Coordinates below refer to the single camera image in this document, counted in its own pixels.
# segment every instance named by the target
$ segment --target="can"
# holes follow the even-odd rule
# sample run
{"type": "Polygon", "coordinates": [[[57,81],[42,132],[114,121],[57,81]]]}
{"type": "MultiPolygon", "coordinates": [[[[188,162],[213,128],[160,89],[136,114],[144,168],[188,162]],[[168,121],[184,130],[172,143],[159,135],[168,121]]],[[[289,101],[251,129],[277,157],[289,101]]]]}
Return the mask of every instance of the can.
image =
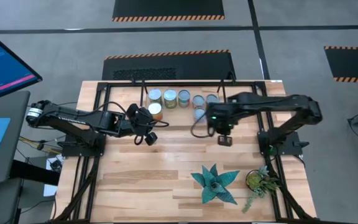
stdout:
{"type": "Polygon", "coordinates": [[[167,108],[175,108],[177,102],[177,92],[175,90],[165,90],[164,92],[164,103],[167,108]]]}
{"type": "Polygon", "coordinates": [[[161,90],[159,89],[152,89],[149,91],[149,99],[151,103],[159,103],[162,105],[162,97],[161,97],[161,90]]]}
{"type": "Polygon", "coordinates": [[[193,107],[194,107],[194,109],[204,108],[205,107],[204,97],[202,97],[200,95],[195,95],[193,97],[193,107]]]}
{"type": "MultiPolygon", "coordinates": [[[[202,108],[197,108],[194,110],[194,121],[199,120],[202,116],[204,116],[205,114],[205,110],[202,108]]],[[[201,118],[198,122],[202,123],[205,121],[205,116],[203,118],[201,118]]]]}
{"type": "Polygon", "coordinates": [[[219,97],[215,94],[209,94],[206,96],[206,103],[219,103],[219,97]]]}
{"type": "Polygon", "coordinates": [[[178,102],[180,107],[188,107],[190,104],[190,92],[187,90],[181,90],[178,94],[178,102]]]}
{"type": "Polygon", "coordinates": [[[162,107],[159,103],[151,103],[149,105],[149,112],[153,115],[153,118],[157,121],[162,120],[162,107]]]}

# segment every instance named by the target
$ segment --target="can lid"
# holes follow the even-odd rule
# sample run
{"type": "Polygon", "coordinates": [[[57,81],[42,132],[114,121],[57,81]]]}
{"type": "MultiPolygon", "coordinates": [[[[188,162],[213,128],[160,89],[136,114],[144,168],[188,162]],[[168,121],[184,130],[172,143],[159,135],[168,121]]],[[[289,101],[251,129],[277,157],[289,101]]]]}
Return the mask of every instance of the can lid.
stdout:
{"type": "Polygon", "coordinates": [[[196,119],[199,119],[200,117],[202,117],[202,115],[205,114],[205,110],[204,109],[201,109],[201,108],[198,108],[198,109],[195,109],[194,110],[194,116],[196,119]]]}
{"type": "Polygon", "coordinates": [[[159,114],[161,112],[161,105],[159,103],[151,103],[149,111],[151,114],[159,114]]]}
{"type": "Polygon", "coordinates": [[[175,90],[165,90],[164,99],[174,100],[177,97],[177,92],[175,90]]]}
{"type": "Polygon", "coordinates": [[[209,94],[207,97],[206,97],[206,101],[208,103],[219,103],[219,99],[216,95],[214,94],[209,94]]]}
{"type": "Polygon", "coordinates": [[[149,98],[151,100],[157,100],[161,97],[161,90],[159,89],[152,89],[149,91],[149,98]]]}
{"type": "Polygon", "coordinates": [[[193,98],[193,103],[195,105],[203,105],[204,104],[204,98],[200,95],[196,95],[194,98],[193,98]]]}
{"type": "Polygon", "coordinates": [[[179,92],[179,99],[181,100],[190,100],[190,93],[187,90],[181,90],[179,92]]]}

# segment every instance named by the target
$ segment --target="succulent plant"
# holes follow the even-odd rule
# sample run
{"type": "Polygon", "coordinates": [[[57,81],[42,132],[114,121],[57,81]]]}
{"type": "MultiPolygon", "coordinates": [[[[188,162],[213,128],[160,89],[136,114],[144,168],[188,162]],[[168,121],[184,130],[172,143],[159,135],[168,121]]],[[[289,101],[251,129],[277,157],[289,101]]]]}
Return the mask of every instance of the succulent plant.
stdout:
{"type": "Polygon", "coordinates": [[[260,187],[261,176],[257,172],[253,172],[247,177],[247,185],[251,190],[255,190],[260,187]]]}
{"type": "Polygon", "coordinates": [[[252,190],[252,194],[247,199],[247,204],[242,212],[245,213],[248,211],[257,196],[263,198],[266,193],[274,193],[277,187],[279,187],[276,181],[278,181],[277,178],[269,177],[267,166],[259,167],[258,170],[251,171],[246,178],[246,183],[252,190]]]}
{"type": "Polygon", "coordinates": [[[191,175],[203,187],[203,193],[201,194],[203,203],[207,203],[215,197],[218,197],[223,202],[230,202],[237,205],[237,202],[225,187],[233,182],[239,172],[240,171],[237,170],[218,175],[215,164],[211,170],[203,166],[202,174],[192,173],[191,175]]]}

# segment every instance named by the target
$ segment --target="black panel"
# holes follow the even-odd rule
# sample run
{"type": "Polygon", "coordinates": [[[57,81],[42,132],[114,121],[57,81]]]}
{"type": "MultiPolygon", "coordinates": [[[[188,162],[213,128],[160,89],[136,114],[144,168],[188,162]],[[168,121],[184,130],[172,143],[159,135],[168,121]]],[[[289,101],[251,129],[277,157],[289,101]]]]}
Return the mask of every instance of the black panel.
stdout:
{"type": "Polygon", "coordinates": [[[358,78],[358,49],[326,49],[334,78],[358,78]]]}
{"type": "Polygon", "coordinates": [[[116,0],[114,17],[224,15],[222,0],[116,0]]]}
{"type": "Polygon", "coordinates": [[[103,80],[220,80],[234,73],[230,53],[114,58],[104,61],[103,80]]]}

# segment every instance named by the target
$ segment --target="black floor mat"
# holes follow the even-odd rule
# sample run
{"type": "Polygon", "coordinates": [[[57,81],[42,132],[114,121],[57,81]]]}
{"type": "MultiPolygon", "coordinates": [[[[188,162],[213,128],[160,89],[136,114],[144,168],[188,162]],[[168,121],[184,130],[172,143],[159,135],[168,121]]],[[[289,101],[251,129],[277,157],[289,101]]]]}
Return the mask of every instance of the black floor mat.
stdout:
{"type": "Polygon", "coordinates": [[[358,47],[325,46],[331,72],[337,82],[358,82],[358,47]]]}
{"type": "Polygon", "coordinates": [[[116,0],[114,22],[223,20],[222,0],[116,0]]]}
{"type": "Polygon", "coordinates": [[[220,80],[230,74],[236,77],[228,50],[204,50],[106,57],[102,79],[220,80]]]}

